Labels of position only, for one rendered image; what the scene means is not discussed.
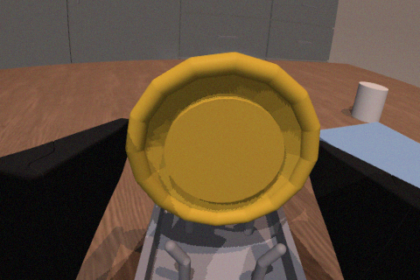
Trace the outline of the grey dish rack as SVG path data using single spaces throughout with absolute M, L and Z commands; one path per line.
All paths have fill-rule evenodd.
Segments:
M 307 280 L 288 225 L 282 206 L 217 227 L 155 203 L 134 280 Z

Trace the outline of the light blue flat mat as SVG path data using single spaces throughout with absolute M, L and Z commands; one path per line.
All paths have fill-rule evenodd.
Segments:
M 319 140 L 420 189 L 420 143 L 380 122 L 322 129 Z

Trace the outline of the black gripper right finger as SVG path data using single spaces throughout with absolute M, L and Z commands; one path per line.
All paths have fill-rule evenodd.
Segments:
M 311 186 L 344 280 L 420 280 L 420 189 L 326 141 Z

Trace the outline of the grey cylinder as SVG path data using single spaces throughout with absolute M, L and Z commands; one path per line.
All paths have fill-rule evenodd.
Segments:
M 365 123 L 379 122 L 389 89 L 382 85 L 360 81 L 356 92 L 351 116 Z

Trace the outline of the yellow plate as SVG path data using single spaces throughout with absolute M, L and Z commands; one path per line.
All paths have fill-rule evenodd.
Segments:
M 129 116 L 134 179 L 183 221 L 249 223 L 293 199 L 319 153 L 308 91 L 265 59 L 190 57 L 151 82 Z

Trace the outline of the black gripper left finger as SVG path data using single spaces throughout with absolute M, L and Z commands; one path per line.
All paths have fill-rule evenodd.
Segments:
M 0 280 L 76 280 L 123 174 L 130 119 L 0 157 Z

